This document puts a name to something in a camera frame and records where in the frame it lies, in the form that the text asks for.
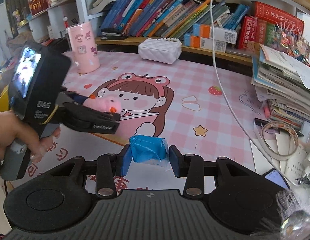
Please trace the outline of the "person left hand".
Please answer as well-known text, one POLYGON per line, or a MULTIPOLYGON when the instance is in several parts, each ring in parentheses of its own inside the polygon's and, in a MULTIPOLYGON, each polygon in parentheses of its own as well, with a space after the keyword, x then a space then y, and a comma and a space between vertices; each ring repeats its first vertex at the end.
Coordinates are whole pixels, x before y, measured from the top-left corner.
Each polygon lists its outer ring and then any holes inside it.
POLYGON ((0 160, 5 157, 6 148, 15 139, 20 139, 31 150, 31 161, 38 163, 51 147, 54 138, 59 136, 60 128, 56 128, 51 136, 40 139, 37 132, 12 111, 0 112, 0 160))

